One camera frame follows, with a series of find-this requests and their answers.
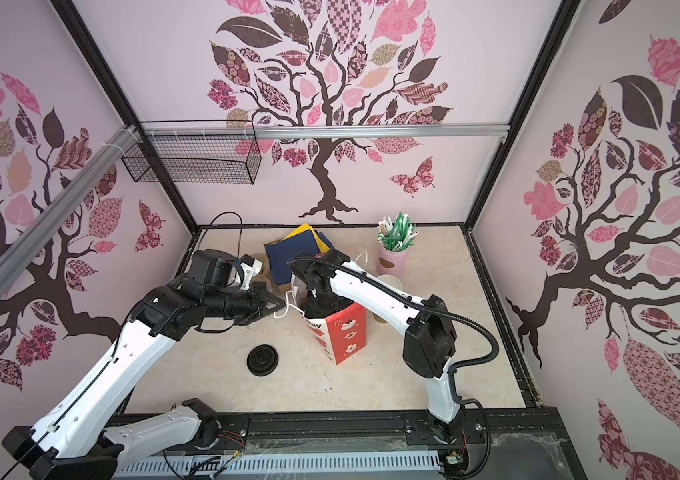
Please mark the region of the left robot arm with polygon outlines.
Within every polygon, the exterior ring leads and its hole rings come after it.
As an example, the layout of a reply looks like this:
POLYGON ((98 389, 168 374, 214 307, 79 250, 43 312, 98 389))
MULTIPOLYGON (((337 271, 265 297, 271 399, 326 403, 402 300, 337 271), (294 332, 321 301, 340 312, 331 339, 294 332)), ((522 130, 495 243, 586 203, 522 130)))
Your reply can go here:
POLYGON ((217 412, 198 398, 123 427, 108 427, 141 378, 207 318, 247 326, 286 306, 255 277, 259 261, 219 250, 193 253, 189 270, 147 293, 130 310, 110 348, 72 391, 32 426, 16 426, 4 449, 33 479, 110 479, 176 445, 218 444, 217 412))

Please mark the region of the white red paper bag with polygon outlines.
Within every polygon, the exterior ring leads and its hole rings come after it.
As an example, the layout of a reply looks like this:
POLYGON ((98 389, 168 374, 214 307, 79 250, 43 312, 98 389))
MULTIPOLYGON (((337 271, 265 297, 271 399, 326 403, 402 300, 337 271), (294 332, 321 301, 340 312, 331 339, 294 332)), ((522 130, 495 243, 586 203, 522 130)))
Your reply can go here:
POLYGON ((305 284, 293 273, 289 289, 284 294, 286 313, 297 312, 311 331, 327 357, 340 364, 366 345, 367 310, 352 301, 347 309, 327 318, 306 318, 301 308, 307 298, 305 284))

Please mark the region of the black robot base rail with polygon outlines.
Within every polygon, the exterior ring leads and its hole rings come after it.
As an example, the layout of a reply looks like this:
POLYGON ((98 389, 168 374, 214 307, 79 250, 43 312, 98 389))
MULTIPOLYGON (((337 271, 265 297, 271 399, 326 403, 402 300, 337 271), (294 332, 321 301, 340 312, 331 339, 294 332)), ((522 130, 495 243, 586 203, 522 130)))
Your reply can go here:
POLYGON ((439 474, 335 474, 298 479, 586 476, 554 408, 488 408, 483 414, 468 410, 462 436, 450 444, 439 443, 432 435, 423 410, 223 413, 220 420, 221 437, 214 447, 199 450, 177 445, 151 456, 425 451, 438 454, 439 474))

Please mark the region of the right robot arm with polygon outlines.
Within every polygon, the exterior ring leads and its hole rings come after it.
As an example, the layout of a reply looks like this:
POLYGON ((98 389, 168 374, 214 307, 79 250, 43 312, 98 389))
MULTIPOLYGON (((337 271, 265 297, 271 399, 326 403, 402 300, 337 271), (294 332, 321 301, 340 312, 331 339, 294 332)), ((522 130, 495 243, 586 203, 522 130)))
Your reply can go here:
POLYGON ((432 435, 443 444, 462 436, 465 406, 472 401, 458 394, 455 376, 461 368, 483 365, 497 358, 499 343, 487 328, 450 312, 436 295, 421 298, 383 283, 338 250, 319 256, 298 254, 287 264, 316 299, 342 297, 392 326, 403 338, 403 362, 424 381, 426 424, 432 435), (489 352, 456 360, 456 323, 483 337, 489 352))

